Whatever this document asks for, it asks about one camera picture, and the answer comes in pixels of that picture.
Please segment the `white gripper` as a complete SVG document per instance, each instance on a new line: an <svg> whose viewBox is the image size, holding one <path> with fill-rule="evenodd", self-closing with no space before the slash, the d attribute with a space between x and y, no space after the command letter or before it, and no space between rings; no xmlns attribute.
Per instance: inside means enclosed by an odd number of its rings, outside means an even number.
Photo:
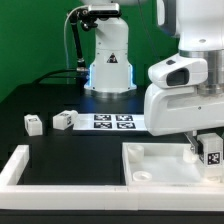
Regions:
<svg viewBox="0 0 224 224"><path fill-rule="evenodd" d="M154 136L185 132L192 153L198 154L192 131L224 126L224 93L199 93L199 85L208 78L206 60L174 55L151 66L148 76L152 83L144 100L147 130Z"/></svg>

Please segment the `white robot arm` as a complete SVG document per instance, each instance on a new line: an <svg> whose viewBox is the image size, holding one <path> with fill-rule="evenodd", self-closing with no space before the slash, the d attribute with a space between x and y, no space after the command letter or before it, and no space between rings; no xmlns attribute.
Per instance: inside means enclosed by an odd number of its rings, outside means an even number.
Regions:
<svg viewBox="0 0 224 224"><path fill-rule="evenodd" d="M224 126L224 0L150 0L127 9L144 121L154 136Z"/></svg>

